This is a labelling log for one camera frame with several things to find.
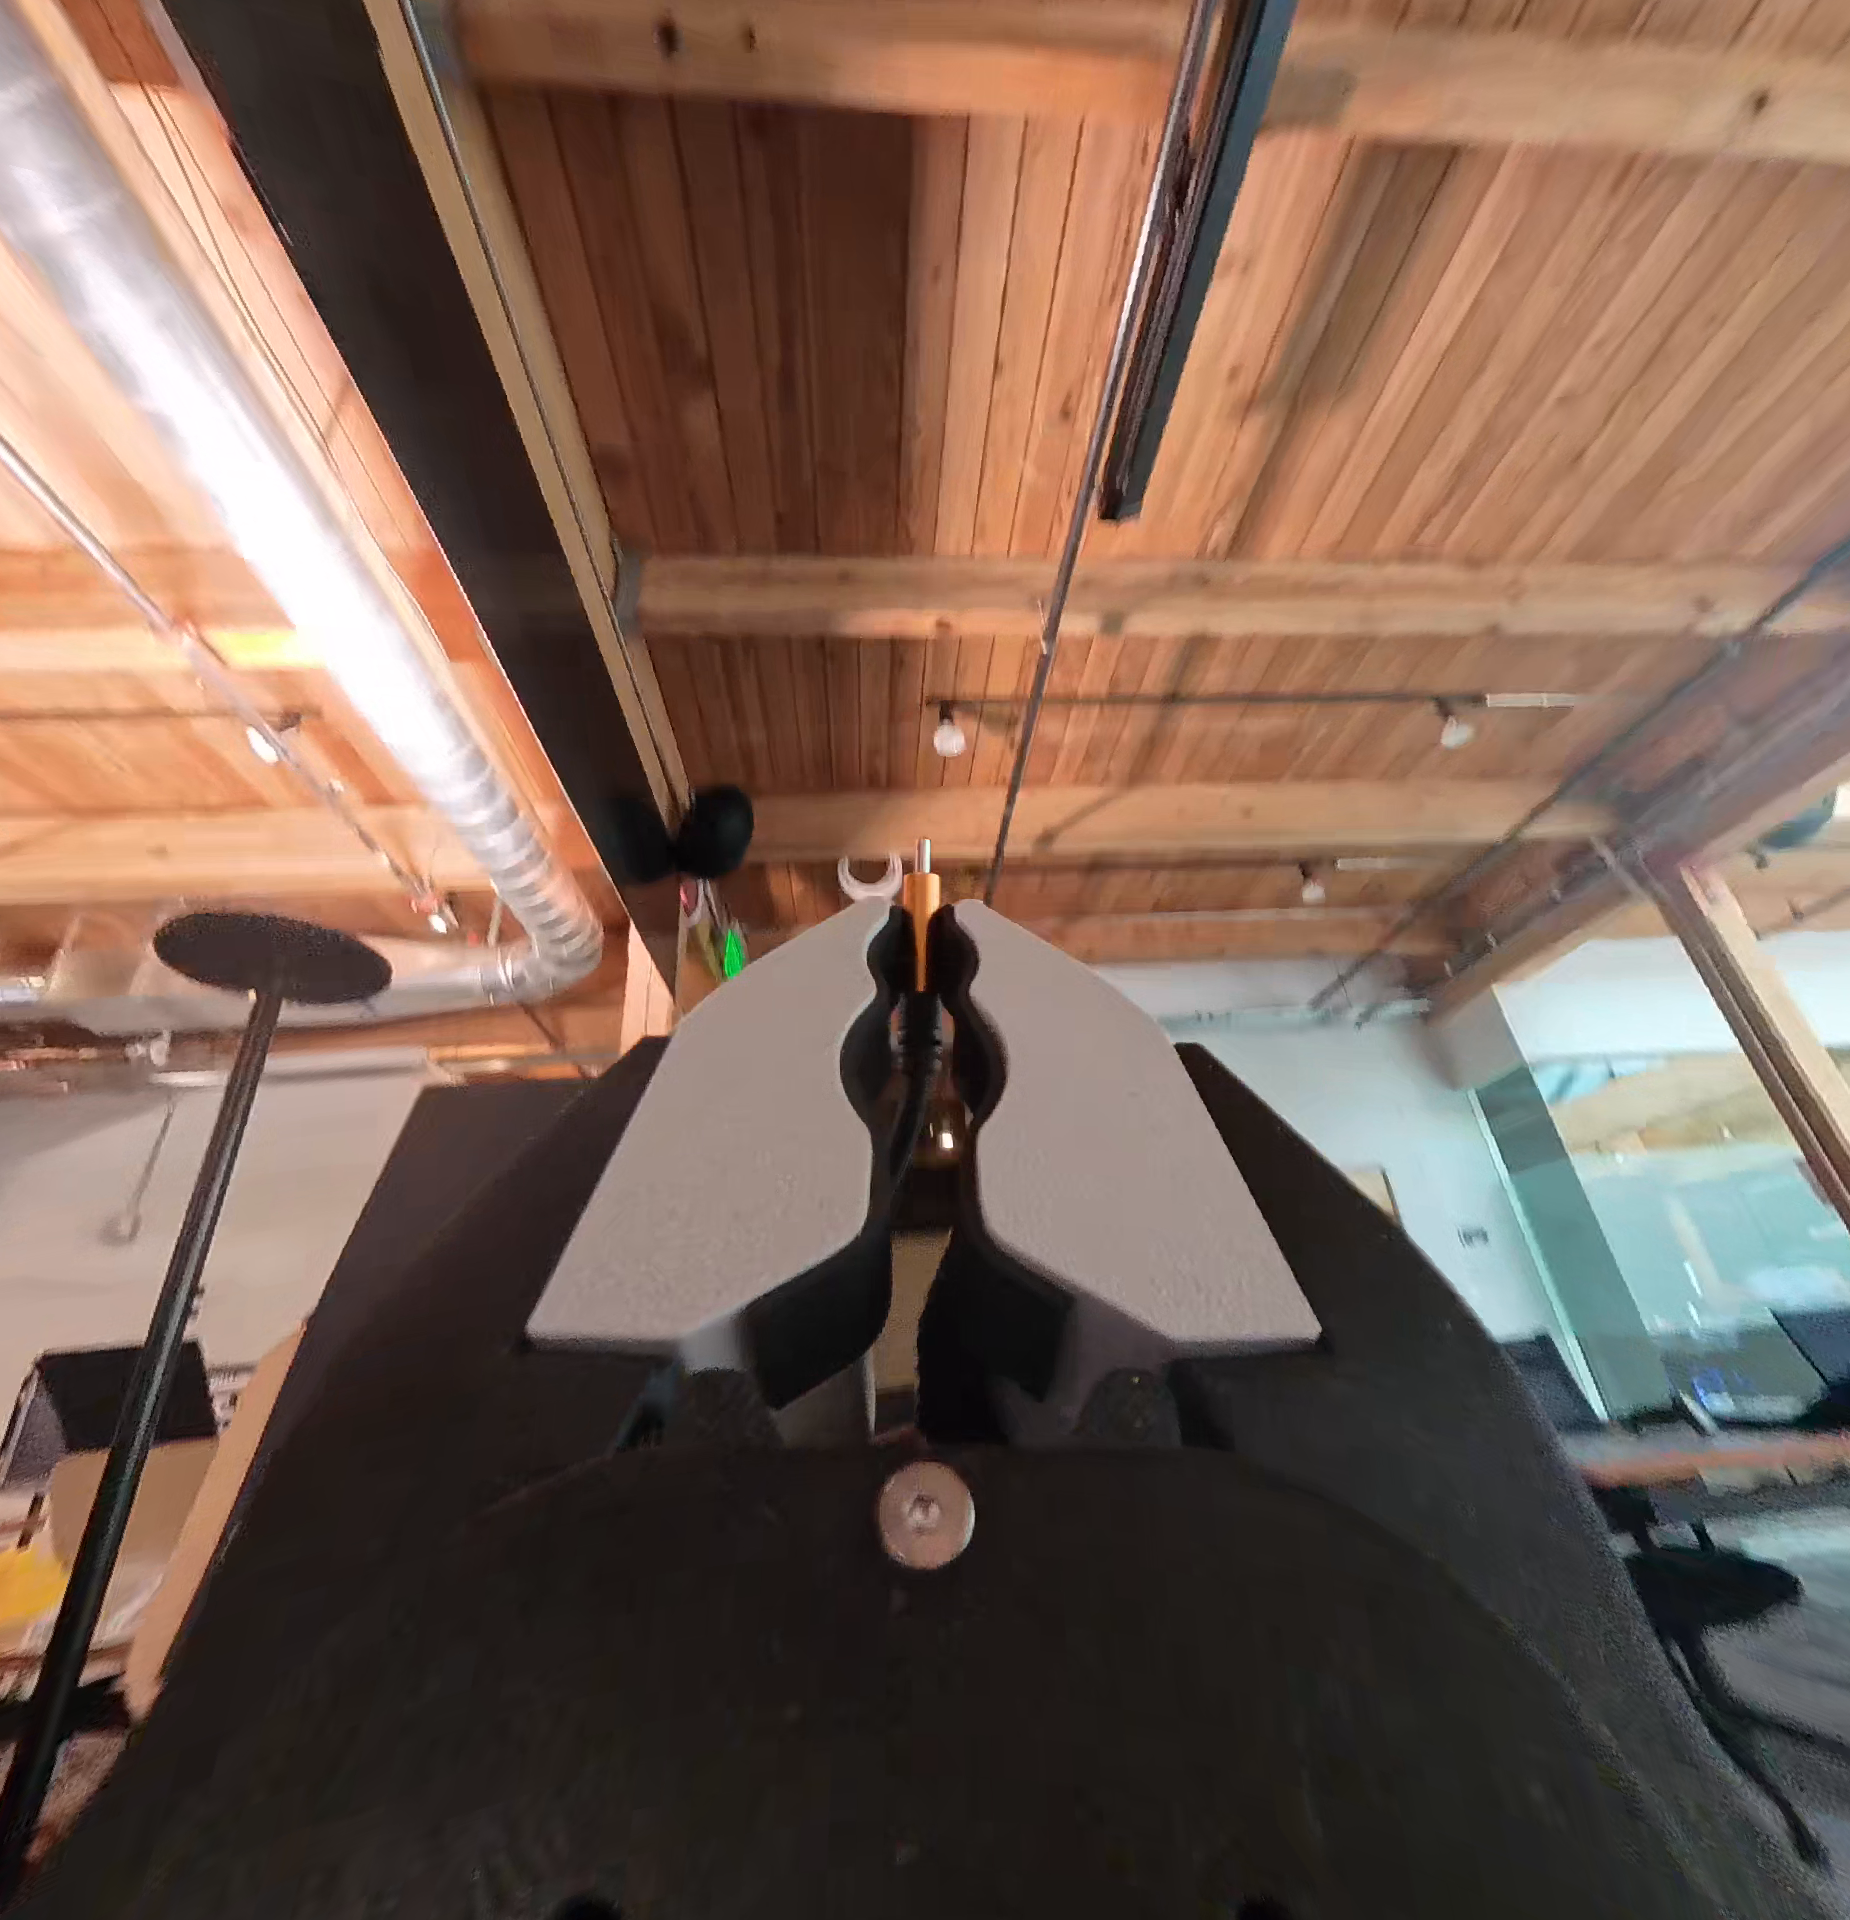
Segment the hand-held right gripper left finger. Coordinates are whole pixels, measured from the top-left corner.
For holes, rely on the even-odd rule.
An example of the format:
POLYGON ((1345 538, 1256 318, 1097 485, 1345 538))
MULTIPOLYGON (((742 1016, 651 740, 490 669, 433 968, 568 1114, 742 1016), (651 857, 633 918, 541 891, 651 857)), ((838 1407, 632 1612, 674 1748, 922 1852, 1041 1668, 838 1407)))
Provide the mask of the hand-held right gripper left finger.
POLYGON ((850 904, 668 1038, 533 1306, 536 1354, 740 1374, 872 1411, 891 1213, 926 1112, 914 918, 850 904))

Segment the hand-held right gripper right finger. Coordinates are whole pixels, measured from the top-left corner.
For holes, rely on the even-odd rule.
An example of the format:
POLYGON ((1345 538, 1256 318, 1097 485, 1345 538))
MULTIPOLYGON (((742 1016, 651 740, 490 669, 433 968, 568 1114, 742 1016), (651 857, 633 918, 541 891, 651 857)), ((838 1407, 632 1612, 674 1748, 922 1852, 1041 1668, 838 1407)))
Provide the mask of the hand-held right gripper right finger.
POLYGON ((1307 1352, 1321 1321, 1192 1072, 1101 973, 979 902, 932 928, 969 1115, 917 1405, 1083 1405, 1107 1374, 1307 1352))

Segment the black usb-c cable orange plug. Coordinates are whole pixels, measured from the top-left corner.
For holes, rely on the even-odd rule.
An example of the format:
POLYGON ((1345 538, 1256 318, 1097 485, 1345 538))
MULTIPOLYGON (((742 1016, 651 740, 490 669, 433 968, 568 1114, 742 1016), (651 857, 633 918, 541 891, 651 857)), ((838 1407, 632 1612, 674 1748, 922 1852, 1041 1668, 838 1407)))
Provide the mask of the black usb-c cable orange plug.
POLYGON ((884 1175, 897 1202, 914 1154, 926 1130, 930 1105, 942 1055, 942 1003, 934 976, 934 924, 942 904, 942 879, 934 867, 934 842, 921 835, 912 864, 902 872, 900 901, 909 928, 909 958, 897 1001, 893 1065, 897 1112, 889 1124, 884 1175))

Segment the black ball-shaped object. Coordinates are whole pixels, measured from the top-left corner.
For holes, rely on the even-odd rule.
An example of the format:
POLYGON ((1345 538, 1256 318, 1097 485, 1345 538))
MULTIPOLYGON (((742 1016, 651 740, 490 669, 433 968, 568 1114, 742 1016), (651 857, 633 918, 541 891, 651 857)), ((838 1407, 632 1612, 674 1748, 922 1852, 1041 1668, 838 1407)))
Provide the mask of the black ball-shaped object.
POLYGON ((600 804, 596 832, 600 857, 632 885, 729 875, 744 863, 750 837, 750 795, 731 783, 699 785, 675 818, 648 796, 612 796, 600 804))

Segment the black stand round disc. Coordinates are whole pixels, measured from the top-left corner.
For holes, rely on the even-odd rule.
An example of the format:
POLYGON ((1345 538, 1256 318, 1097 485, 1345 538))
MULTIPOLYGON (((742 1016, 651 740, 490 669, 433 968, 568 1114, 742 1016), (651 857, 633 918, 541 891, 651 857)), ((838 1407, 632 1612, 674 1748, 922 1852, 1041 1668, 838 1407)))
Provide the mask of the black stand round disc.
POLYGON ((71 1732, 78 1675, 169 1399, 185 1326, 279 1016, 289 1006, 349 1006, 370 1000, 391 978, 389 962, 358 938, 260 911, 200 908, 173 918, 154 934, 152 950, 165 968, 194 983, 245 993, 249 1010, 0 1787, 0 1905, 21 1879, 59 1751, 71 1732))

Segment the thin metal conduit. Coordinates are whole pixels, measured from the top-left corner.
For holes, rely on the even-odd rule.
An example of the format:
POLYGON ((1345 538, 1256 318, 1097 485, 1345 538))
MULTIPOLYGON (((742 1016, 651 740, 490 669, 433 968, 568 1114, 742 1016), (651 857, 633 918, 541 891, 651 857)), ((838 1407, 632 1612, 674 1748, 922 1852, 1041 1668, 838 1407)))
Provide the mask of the thin metal conduit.
POLYGON ((1166 111, 1162 116, 1162 127, 1154 151, 1150 186, 1143 199, 1143 217, 1137 226, 1129 271, 1110 334, 1107 362, 1099 388, 1099 401, 1083 444, 1080 475, 1054 564, 1052 589, 1041 608, 1032 683, 1022 704, 1020 731, 1016 738, 1009 769, 1009 783, 1004 800, 999 805, 991 857, 979 887, 979 901, 984 904, 996 902, 999 880, 1009 863, 1011 832, 1028 774, 1038 723, 1049 698, 1050 679, 1054 675, 1064 619, 1072 595, 1072 584, 1080 564, 1088 523, 1094 514, 1094 502, 1099 497, 1099 482, 1110 444, 1110 432, 1118 412, 1118 403, 1123 399, 1131 356, 1137 349, 1137 334, 1143 318, 1147 282, 1154 272, 1154 259, 1161 247, 1161 237, 1165 232, 1165 226, 1170 225, 1170 203, 1174 197, 1177 177, 1177 154, 1192 125, 1194 107, 1201 96, 1202 73, 1207 67, 1208 43, 1218 31, 1218 20, 1221 13, 1221 1, 1194 1, 1187 13, 1187 31, 1177 53, 1176 75, 1166 98, 1166 111))

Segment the cardboard box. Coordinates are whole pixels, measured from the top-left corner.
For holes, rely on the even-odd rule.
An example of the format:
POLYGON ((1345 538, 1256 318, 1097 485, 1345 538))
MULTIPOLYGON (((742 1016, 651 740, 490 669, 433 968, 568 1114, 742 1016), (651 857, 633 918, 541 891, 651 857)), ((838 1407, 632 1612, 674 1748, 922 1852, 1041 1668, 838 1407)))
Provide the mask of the cardboard box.
MULTIPOLYGON (((87 1665, 100 1666, 108 1719, 140 1723, 165 1683, 181 1625, 226 1534, 230 1512, 256 1469, 260 1440, 303 1340, 299 1318, 236 1380, 217 1438, 154 1445, 132 1496, 120 1548, 99 1599, 87 1665)), ((71 1453, 46 1482, 44 1541, 71 1574, 87 1524, 96 1516, 108 1451, 71 1453)))

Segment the wooden desk black legs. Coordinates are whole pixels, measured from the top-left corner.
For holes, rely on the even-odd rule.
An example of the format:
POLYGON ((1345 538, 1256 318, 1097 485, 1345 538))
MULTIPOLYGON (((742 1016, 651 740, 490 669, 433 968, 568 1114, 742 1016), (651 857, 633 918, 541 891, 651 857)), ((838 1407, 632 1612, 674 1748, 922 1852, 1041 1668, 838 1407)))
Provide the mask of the wooden desk black legs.
POLYGON ((1602 1489, 1687 1485, 1716 1478, 1729 1484, 1778 1482, 1850 1470, 1850 1429, 1586 1431, 1564 1436, 1561 1447, 1577 1472, 1602 1489))

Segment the black box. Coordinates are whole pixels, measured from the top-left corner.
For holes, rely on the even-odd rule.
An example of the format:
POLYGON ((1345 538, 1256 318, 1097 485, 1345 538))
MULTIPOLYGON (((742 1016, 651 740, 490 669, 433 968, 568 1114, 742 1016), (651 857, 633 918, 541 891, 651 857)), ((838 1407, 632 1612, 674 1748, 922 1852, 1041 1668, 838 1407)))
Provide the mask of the black box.
MULTIPOLYGON (((0 1495, 37 1495, 71 1453, 113 1447, 138 1347, 52 1349, 34 1359, 0 1438, 0 1495)), ((154 1445, 217 1438, 198 1340, 181 1342, 154 1445)))

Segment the black office chair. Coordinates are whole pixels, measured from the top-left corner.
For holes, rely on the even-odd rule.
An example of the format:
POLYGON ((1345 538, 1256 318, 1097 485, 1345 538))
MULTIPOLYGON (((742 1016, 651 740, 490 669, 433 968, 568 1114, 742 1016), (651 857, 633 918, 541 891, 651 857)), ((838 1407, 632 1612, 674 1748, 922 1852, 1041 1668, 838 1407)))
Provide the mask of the black office chair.
POLYGON ((1750 1734, 1775 1734, 1850 1766, 1850 1738, 1756 1707, 1729 1686, 1708 1651, 1708 1635, 1760 1625, 1802 1603, 1802 1580, 1786 1568, 1716 1546, 1659 1546, 1641 1531, 1621 1554, 1632 1591, 1646 1616, 1689 1701, 1729 1762, 1778 1811, 1795 1854, 1827 1868, 1827 1846, 1758 1757, 1750 1734))

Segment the yellow bin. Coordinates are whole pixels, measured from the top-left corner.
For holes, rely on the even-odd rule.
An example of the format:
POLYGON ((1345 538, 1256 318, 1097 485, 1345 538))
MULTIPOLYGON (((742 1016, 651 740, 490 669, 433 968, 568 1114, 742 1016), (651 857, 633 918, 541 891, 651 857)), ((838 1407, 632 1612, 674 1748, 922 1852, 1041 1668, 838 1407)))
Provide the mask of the yellow bin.
POLYGON ((0 1548, 0 1666, 44 1649, 66 1585, 66 1566, 48 1541, 0 1548))

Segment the slanted wooden post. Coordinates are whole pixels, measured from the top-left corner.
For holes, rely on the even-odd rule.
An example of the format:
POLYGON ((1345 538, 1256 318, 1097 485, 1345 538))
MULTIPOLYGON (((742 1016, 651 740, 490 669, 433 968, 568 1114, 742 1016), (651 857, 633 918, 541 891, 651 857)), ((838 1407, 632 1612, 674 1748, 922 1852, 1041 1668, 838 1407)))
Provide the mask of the slanted wooden post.
POLYGON ((1850 1230, 1850 1082, 1717 869, 1641 861, 1642 891, 1726 1020, 1802 1157, 1850 1230))

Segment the black ceiling track rail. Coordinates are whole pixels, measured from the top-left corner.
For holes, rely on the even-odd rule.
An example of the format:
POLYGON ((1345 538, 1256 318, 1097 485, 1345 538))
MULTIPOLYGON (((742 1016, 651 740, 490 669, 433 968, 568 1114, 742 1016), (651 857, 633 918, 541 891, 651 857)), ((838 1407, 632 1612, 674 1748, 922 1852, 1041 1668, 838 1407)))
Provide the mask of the black ceiling track rail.
POLYGON ((1162 252, 1147 280, 1134 358, 1099 480, 1099 518, 1143 512, 1231 214, 1265 120, 1294 1, 1226 5, 1218 60, 1176 161, 1162 252))

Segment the silver ventilation duct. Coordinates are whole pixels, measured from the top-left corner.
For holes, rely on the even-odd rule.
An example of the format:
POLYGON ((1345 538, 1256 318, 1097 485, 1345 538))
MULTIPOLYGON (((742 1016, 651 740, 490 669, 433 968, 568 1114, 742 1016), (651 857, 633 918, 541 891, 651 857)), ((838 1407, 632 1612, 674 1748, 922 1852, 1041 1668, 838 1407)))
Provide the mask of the silver ventilation duct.
POLYGON ((152 215, 19 5, 0 5, 0 237, 518 923, 519 939, 474 949, 456 981, 524 1003, 596 973, 600 920, 486 751, 424 612, 220 322, 191 232, 152 215))

